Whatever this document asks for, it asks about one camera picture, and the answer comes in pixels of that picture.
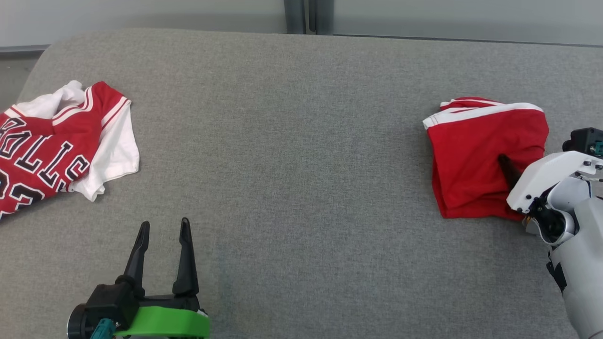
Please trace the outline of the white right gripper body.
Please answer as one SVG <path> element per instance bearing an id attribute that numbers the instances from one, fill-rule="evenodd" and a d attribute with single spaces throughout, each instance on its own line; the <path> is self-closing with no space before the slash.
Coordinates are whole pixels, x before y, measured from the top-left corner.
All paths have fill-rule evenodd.
<path id="1" fill-rule="evenodd" d="M 552 153 L 525 168 L 506 202 L 512 210 L 527 213 L 534 198 L 575 172 L 595 175 L 602 164 L 601 158 L 576 151 Z"/>

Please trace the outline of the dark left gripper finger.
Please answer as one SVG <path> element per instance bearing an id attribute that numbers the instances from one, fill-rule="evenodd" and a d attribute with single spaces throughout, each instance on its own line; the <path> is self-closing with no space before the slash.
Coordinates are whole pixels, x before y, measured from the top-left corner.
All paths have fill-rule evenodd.
<path id="1" fill-rule="evenodd" d="M 179 243 L 181 244 L 181 253 L 179 256 L 177 278 L 173 283 L 172 293 L 177 297 L 196 296 L 199 292 L 196 258 L 190 222 L 186 217 L 181 219 Z"/>
<path id="2" fill-rule="evenodd" d="M 145 296 L 142 281 L 144 275 L 145 252 L 147 251 L 149 245 L 149 230 L 149 221 L 144 221 L 139 228 L 139 232 L 136 240 L 134 241 L 133 249 L 131 250 L 126 269 L 123 273 L 132 278 L 134 283 L 134 295 L 137 297 Z"/>

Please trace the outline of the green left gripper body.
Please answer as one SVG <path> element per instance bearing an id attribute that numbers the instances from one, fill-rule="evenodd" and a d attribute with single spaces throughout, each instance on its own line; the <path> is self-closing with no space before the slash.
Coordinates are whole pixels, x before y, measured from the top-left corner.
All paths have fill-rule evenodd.
<path id="1" fill-rule="evenodd" d="M 124 339 L 208 339 L 211 321 L 198 297 L 145 298 L 133 324 L 116 330 Z"/>

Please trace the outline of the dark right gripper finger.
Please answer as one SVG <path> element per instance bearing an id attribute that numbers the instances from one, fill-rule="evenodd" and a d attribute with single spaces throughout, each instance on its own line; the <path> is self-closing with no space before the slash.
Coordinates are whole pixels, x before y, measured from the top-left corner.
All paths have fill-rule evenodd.
<path id="1" fill-rule="evenodd" d="M 522 170 L 505 154 L 498 156 L 498 163 L 505 178 L 509 191 L 512 191 L 521 178 Z"/>

